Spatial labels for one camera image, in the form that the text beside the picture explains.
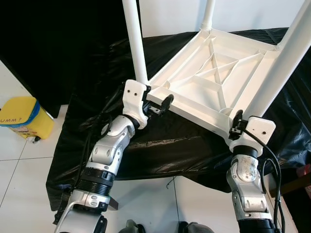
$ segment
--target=floor tile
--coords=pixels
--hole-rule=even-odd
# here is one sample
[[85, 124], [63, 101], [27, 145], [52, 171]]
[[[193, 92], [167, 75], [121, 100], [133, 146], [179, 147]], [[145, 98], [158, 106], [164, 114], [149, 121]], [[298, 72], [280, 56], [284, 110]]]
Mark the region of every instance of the floor tile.
[[19, 159], [26, 140], [6, 127], [0, 127], [0, 160]]
[[42, 140], [37, 144], [27, 141], [24, 151], [20, 157], [21, 159], [53, 157], [59, 135], [62, 131], [67, 107], [67, 105], [61, 106], [58, 118], [55, 119], [53, 131], [47, 139]]
[[180, 221], [198, 222], [216, 233], [238, 233], [231, 193], [206, 188], [185, 177], [175, 178]]
[[143, 224], [147, 233], [175, 233], [178, 215], [171, 178], [115, 181], [111, 196], [119, 202], [118, 211], [105, 212], [108, 233], [117, 233], [128, 219]]
[[19, 160], [0, 208], [0, 232], [52, 233], [45, 188], [52, 158]]
[[0, 161], [0, 207], [18, 160]]

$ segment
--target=yellow bucket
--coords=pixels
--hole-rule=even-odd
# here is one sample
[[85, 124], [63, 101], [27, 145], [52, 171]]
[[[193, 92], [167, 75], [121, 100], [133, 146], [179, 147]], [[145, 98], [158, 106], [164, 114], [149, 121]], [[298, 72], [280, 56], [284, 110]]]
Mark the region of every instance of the yellow bucket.
[[34, 97], [14, 97], [0, 111], [0, 126], [8, 127], [24, 138], [38, 136], [46, 139], [54, 121]]

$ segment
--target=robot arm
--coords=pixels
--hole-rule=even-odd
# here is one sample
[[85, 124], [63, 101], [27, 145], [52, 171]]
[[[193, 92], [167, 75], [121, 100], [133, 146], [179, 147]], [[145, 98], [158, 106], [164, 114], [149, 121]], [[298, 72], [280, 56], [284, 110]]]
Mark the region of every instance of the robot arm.
[[[135, 131], [147, 125], [146, 99], [150, 87], [128, 80], [123, 94], [123, 114], [111, 123], [107, 134], [94, 146], [80, 180], [73, 190], [60, 217], [55, 233], [104, 233], [107, 220], [102, 215], [110, 202], [110, 190], [118, 173], [124, 149]], [[160, 115], [168, 109], [173, 96], [162, 103], [161, 110], [150, 106]]]
[[[161, 109], [144, 103], [150, 88], [134, 80], [128, 80], [123, 94], [123, 115], [116, 117], [108, 133], [94, 146], [89, 160], [68, 204], [58, 221], [55, 233], [104, 233], [107, 219], [105, 212], [110, 202], [110, 190], [118, 173], [124, 149], [135, 131], [147, 125], [146, 109], [156, 114], [167, 110], [173, 100], [168, 96]], [[262, 146], [242, 129], [251, 131], [266, 144], [275, 124], [259, 117], [242, 120], [238, 112], [230, 130], [230, 150], [233, 152], [227, 181], [232, 190], [232, 201], [241, 233], [275, 233], [267, 201], [258, 173], [257, 158]]]
[[232, 190], [232, 202], [241, 233], [278, 232], [258, 172], [258, 157], [262, 154], [262, 146], [241, 130], [244, 128], [252, 132], [266, 144], [275, 127], [274, 122], [259, 117], [252, 116], [248, 122], [242, 120], [242, 112], [238, 112], [233, 121], [230, 150], [234, 156], [227, 172], [227, 181]]

